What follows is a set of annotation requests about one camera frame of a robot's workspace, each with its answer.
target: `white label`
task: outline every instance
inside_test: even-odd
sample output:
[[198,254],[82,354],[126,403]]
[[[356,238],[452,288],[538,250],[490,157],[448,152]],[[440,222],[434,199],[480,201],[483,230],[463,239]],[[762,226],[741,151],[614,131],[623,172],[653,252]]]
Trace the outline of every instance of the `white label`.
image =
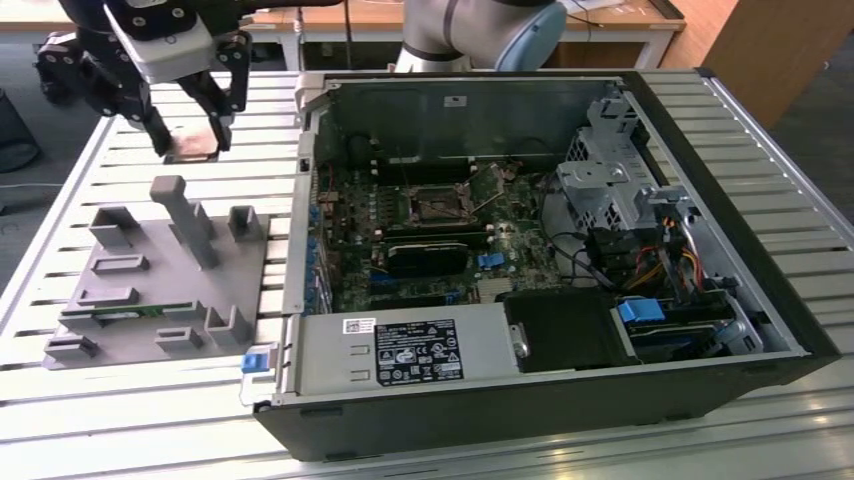
[[346,318],[344,319],[344,335],[356,333],[374,333],[376,325],[375,318]]
[[450,96],[444,97],[444,108],[464,107],[468,104],[468,97]]

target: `blue connector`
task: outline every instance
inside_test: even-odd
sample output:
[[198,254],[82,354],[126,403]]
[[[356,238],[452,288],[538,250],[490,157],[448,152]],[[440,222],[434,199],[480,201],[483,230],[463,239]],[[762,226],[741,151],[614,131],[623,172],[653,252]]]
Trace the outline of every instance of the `blue connector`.
[[494,268],[504,264],[504,254],[498,252],[490,255],[478,255],[478,267]]
[[240,371],[243,373],[263,373],[270,371],[270,354],[247,353],[246,355],[243,355],[243,362],[240,362]]
[[630,298],[617,307],[623,323],[658,322],[665,320],[665,312],[654,298]]

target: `metal workbench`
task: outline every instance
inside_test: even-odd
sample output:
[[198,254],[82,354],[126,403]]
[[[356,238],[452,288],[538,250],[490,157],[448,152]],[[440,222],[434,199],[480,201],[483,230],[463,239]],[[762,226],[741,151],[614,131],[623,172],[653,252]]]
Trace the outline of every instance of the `metal workbench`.
[[[239,357],[43,370],[41,349],[94,243],[86,226],[95,210],[124,204],[138,219],[167,218],[148,200],[151,179],[167,173],[184,176],[187,196],[203,201],[210,215],[252,204],[274,217],[256,340],[278,340],[296,76],[255,73],[247,112],[234,125],[235,146],[218,163],[160,165],[146,134],[124,120],[98,126],[0,300],[0,477],[853,475],[854,232],[714,79],[693,71],[645,77],[837,342],[845,354],[838,362],[791,385],[749,394],[702,419],[322,464],[292,460],[251,418],[238,400]],[[204,121],[176,86],[155,89],[172,128]]]

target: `gray post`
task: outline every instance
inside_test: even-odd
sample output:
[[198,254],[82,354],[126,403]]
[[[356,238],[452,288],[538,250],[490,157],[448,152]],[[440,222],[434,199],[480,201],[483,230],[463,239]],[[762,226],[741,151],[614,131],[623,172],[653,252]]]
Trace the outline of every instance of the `gray post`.
[[166,207],[199,266],[208,269],[219,264],[219,259],[204,226],[196,219],[194,208],[184,197],[186,188],[187,182],[179,175],[155,177],[151,183],[151,199]]

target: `white cable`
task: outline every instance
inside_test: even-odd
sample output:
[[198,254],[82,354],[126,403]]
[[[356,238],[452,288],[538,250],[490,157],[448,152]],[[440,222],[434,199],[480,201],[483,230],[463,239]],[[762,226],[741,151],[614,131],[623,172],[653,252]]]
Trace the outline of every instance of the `white cable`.
[[60,188],[61,183],[19,183],[17,185],[0,185],[0,188],[27,188],[27,187],[56,187]]

